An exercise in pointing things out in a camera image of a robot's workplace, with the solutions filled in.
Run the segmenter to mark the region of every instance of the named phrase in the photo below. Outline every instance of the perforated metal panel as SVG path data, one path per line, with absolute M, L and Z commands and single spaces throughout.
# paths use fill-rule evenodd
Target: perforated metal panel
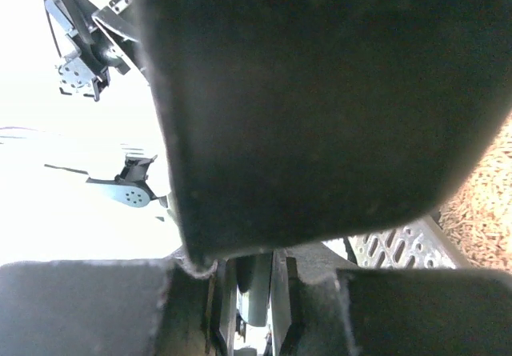
M 429 216 L 381 233 L 349 238 L 365 268 L 459 268 L 470 266 Z

